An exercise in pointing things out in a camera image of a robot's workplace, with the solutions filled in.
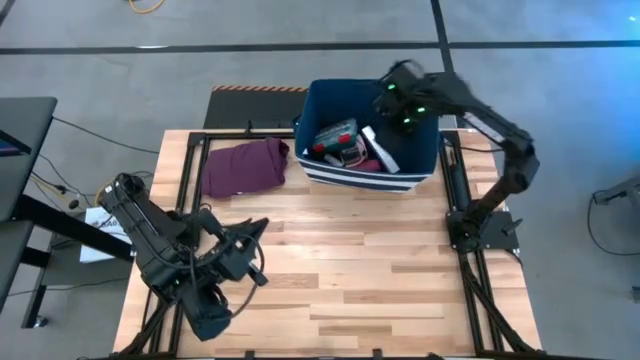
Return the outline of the first aid kit box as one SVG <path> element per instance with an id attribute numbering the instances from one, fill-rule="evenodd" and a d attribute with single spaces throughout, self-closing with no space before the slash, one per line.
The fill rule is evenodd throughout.
<path id="1" fill-rule="evenodd" d="M 357 135 L 357 121 L 350 118 L 321 129 L 312 142 L 311 150 L 318 154 L 340 152 L 353 147 Z"/>

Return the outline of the white paper box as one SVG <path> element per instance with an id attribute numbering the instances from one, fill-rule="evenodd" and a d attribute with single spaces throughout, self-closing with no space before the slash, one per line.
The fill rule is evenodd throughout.
<path id="1" fill-rule="evenodd" d="M 80 261 L 97 262 L 108 259 L 133 261 L 132 244 L 114 215 L 102 207 L 93 207 L 85 211 L 84 231 Z"/>

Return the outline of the white rectangular box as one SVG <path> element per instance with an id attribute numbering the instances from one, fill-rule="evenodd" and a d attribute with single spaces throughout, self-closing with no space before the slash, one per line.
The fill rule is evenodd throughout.
<path id="1" fill-rule="evenodd" d="M 366 126 L 361 130 L 362 137 L 367 145 L 375 153 L 377 159 L 389 173 L 398 173 L 400 167 L 393 159 L 391 154 L 386 151 L 377 141 L 376 134 L 370 126 Z"/>

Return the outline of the black aluminium table frame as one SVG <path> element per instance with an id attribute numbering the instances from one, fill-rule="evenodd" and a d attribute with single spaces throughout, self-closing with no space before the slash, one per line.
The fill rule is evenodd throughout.
<path id="1" fill-rule="evenodd" d="M 480 135 L 447 137 L 434 175 L 405 193 L 315 183 L 292 161 L 283 187 L 214 202 L 225 223 L 269 219 L 268 283 L 225 283 L 238 316 L 210 341 L 172 308 L 144 358 L 539 360 L 517 258 L 496 243 L 464 254 L 450 242 L 449 216 L 497 171 Z"/>

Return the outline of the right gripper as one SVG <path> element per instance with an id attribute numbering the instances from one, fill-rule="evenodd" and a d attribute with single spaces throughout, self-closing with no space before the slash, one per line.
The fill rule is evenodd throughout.
<path id="1" fill-rule="evenodd" d="M 400 60 L 376 81 L 381 90 L 376 99 L 376 112 L 400 135 L 411 134 L 433 113 L 427 105 L 425 72 L 415 60 Z"/>

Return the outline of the purple folded cloth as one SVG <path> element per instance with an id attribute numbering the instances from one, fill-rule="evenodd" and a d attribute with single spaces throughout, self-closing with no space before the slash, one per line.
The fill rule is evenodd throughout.
<path id="1" fill-rule="evenodd" d="M 201 193 L 223 199 L 279 187 L 289 152 L 284 141 L 272 137 L 213 150 L 201 171 Z"/>

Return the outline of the navy white striped basket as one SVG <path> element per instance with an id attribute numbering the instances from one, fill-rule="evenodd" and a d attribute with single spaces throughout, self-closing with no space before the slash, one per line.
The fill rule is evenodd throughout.
<path id="1" fill-rule="evenodd" d="M 440 142 L 439 120 L 429 116 L 410 135 L 386 135 L 387 124 L 374 110 L 382 90 L 372 79 L 319 79 L 313 81 L 299 119 L 294 125 L 295 156 L 306 175 L 323 183 L 388 192 L 406 192 L 433 175 Z M 370 126 L 376 141 L 390 153 L 399 171 L 369 172 L 336 167 L 312 155 L 315 136 L 325 127 L 355 119 L 360 129 Z"/>

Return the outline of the grey desk top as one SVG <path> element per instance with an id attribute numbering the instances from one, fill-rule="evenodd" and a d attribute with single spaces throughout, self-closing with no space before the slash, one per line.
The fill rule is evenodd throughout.
<path id="1" fill-rule="evenodd" d="M 0 222 L 13 215 L 57 103 L 55 97 L 0 97 Z"/>

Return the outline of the black mat hazard stripe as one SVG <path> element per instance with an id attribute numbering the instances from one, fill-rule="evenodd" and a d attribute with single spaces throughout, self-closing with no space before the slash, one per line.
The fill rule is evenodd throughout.
<path id="1" fill-rule="evenodd" d="M 204 129 L 290 128 L 302 112 L 306 87 L 215 85 Z"/>

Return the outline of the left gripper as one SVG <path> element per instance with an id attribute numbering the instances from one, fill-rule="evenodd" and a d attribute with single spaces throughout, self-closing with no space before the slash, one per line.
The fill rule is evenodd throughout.
<path id="1" fill-rule="evenodd" d="M 232 225 L 231 230 L 224 230 L 223 238 L 201 259 L 201 269 L 215 273 L 221 281 L 240 281 L 248 274 L 255 286 L 265 286 L 269 280 L 263 270 L 251 262 L 253 243 L 260 239 L 268 225 L 268 218 L 249 218 Z"/>

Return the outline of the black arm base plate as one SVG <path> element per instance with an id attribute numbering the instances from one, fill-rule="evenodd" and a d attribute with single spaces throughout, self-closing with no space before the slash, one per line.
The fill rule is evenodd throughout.
<path id="1" fill-rule="evenodd" d="M 509 212 L 496 211 L 476 223 L 465 215 L 465 212 L 453 211 L 445 217 L 451 247 L 457 252 L 467 254 L 484 249 L 519 248 L 515 229 L 522 222 L 521 219 L 514 221 Z"/>

